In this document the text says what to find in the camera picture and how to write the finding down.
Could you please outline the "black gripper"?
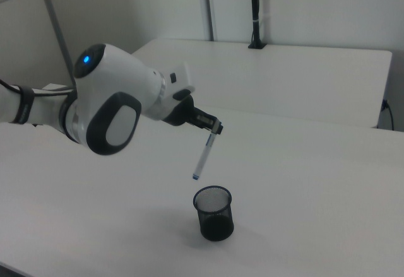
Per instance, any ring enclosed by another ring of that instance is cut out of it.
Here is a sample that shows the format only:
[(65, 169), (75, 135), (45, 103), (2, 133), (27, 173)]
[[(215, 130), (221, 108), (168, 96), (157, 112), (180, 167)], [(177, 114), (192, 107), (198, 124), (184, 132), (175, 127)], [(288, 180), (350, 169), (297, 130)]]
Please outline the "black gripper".
[(181, 100), (163, 121), (171, 126), (181, 126), (187, 122), (201, 129), (211, 130), (211, 133), (216, 135), (220, 135), (223, 130), (222, 123), (217, 117), (207, 114), (194, 106), (194, 100), (191, 95)]

